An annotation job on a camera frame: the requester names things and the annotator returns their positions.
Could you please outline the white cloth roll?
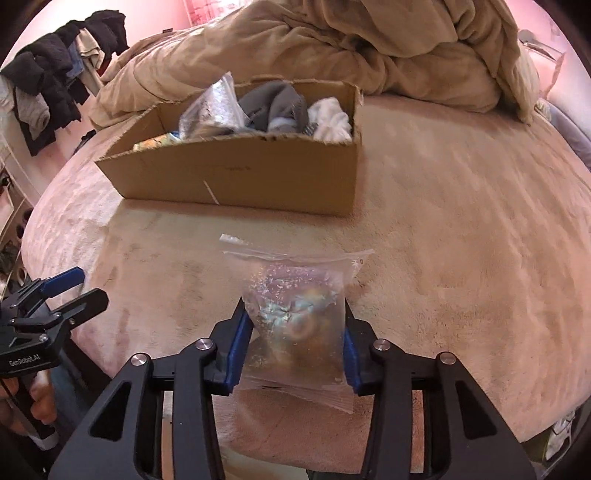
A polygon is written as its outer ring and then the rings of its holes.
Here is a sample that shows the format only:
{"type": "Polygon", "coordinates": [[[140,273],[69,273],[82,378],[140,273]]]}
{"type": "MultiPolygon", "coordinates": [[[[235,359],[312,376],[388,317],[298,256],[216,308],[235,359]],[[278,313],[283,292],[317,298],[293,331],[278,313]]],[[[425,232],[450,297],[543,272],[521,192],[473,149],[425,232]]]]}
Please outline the white cloth roll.
{"type": "Polygon", "coordinates": [[[353,140],[349,115],[335,97],[326,97],[308,107],[308,130],[311,137],[324,143],[345,143],[353,140]]]}

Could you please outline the beige duvet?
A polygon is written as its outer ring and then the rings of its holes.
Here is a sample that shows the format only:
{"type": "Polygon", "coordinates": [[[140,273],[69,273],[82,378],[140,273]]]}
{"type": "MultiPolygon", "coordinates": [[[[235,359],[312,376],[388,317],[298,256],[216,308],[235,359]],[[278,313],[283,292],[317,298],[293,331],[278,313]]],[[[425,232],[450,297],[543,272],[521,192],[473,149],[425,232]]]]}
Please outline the beige duvet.
{"type": "Polygon", "coordinates": [[[355,84],[466,111],[533,119],[539,76],[502,1],[254,1],[130,59],[99,92],[105,128],[225,73],[355,84]]]}

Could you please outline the cotton swab bag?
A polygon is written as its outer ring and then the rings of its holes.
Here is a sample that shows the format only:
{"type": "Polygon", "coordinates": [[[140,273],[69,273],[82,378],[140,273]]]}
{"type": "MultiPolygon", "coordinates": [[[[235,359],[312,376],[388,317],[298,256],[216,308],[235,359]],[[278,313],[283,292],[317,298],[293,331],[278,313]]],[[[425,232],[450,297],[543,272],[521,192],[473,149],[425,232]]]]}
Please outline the cotton swab bag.
{"type": "Polygon", "coordinates": [[[179,139],[235,133],[249,123],[235,93],[235,81],[230,72],[211,84],[197,100],[182,113],[178,121],[179,139]]]}

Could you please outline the snack zip bag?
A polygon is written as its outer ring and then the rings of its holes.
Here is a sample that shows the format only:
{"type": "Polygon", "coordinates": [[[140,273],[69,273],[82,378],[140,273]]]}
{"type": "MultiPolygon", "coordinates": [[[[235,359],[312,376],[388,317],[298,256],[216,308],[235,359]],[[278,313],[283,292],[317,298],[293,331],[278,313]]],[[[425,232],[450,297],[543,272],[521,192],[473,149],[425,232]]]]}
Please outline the snack zip bag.
{"type": "Polygon", "coordinates": [[[253,324],[240,387],[352,413],[346,290],[372,253],[291,255],[228,234],[219,246],[253,324]]]}

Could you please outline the grey socks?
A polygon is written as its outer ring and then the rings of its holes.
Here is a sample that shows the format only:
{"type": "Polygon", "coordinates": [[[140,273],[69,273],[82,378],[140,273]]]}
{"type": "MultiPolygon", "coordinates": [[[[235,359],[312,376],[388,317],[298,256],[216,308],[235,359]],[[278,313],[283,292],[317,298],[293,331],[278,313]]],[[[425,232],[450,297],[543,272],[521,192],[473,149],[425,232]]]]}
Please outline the grey socks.
{"type": "Polygon", "coordinates": [[[247,117],[246,128],[260,133],[311,136],[318,124],[308,118],[308,101],[286,81],[263,83],[238,100],[247,117]]]}

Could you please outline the yellow green tissue pack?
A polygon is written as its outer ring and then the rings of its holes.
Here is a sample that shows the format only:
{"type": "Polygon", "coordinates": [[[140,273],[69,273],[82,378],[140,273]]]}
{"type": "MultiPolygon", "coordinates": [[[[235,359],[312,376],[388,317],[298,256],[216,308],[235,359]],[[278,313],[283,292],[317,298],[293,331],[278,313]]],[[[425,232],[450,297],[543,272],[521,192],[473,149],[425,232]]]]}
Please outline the yellow green tissue pack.
{"type": "Polygon", "coordinates": [[[181,140],[178,138],[175,132],[168,132],[166,134],[158,135],[156,137],[142,140],[133,145],[132,150],[134,152],[158,149],[164,146],[175,145],[180,143],[181,140]]]}

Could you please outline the grey blue pillow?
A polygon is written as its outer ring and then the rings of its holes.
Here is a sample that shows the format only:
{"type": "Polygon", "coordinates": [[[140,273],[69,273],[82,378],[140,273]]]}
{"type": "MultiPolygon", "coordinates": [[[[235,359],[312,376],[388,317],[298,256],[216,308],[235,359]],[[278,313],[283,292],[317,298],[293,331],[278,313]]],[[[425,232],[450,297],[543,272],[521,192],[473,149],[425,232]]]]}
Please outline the grey blue pillow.
{"type": "Polygon", "coordinates": [[[585,133],[560,109],[548,104],[551,125],[565,139],[588,170],[591,170],[591,141],[585,133]]]}

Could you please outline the pile of dark clothes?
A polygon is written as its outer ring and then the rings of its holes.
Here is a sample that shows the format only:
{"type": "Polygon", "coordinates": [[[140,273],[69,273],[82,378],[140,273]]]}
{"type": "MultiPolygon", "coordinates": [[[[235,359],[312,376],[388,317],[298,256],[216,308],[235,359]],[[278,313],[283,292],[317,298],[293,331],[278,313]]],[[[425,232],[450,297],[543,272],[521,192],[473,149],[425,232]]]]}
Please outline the pile of dark clothes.
{"type": "Polygon", "coordinates": [[[82,119],[79,107],[102,89],[112,57],[128,49],[125,20],[118,10],[71,20],[24,46],[1,69],[8,88],[4,109],[14,114],[30,155],[82,119]]]}

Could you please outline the cardboard box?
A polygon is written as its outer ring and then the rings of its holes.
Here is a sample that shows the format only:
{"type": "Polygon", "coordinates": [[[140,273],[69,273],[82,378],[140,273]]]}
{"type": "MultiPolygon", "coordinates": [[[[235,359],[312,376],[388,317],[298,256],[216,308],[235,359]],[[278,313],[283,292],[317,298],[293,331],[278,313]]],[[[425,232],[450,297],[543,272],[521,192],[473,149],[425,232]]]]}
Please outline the cardboard box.
{"type": "Polygon", "coordinates": [[[346,217],[362,150],[300,134],[236,134],[143,151],[134,145],[177,127],[189,99],[136,117],[96,164],[126,199],[217,204],[346,217]]]}

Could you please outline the white shelf rack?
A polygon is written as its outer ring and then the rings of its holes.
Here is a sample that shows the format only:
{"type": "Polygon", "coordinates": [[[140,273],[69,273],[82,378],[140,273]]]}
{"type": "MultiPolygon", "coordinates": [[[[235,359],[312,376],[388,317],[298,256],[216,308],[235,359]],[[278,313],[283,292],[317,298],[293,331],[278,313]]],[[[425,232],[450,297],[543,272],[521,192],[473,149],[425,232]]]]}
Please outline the white shelf rack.
{"type": "Polygon", "coordinates": [[[1,297],[22,287],[28,273],[22,260],[22,242],[33,210],[30,182],[13,149],[1,135],[1,297]]]}

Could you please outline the dark bag on floor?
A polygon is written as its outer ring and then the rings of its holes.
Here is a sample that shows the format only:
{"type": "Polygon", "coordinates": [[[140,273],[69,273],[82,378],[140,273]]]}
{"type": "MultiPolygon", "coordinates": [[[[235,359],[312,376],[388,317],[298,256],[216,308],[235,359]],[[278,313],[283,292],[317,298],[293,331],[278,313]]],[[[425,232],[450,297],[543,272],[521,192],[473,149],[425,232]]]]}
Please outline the dark bag on floor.
{"type": "Polygon", "coordinates": [[[96,130],[92,129],[90,131],[88,131],[86,134],[84,134],[81,138],[80,141],[78,143],[78,145],[75,147],[73,153],[76,153],[77,151],[79,151],[88,141],[90,141],[94,136],[96,135],[96,130]]]}

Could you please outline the white pillow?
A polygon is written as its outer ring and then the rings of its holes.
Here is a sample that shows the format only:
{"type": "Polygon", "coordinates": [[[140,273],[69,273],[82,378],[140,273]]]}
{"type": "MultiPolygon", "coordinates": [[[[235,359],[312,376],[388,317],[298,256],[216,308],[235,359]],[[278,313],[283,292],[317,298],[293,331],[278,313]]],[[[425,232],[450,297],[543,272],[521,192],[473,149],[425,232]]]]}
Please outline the white pillow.
{"type": "Polygon", "coordinates": [[[540,79],[540,96],[547,98],[556,84],[565,53],[539,41],[530,30],[520,30],[518,38],[528,51],[540,79]]]}

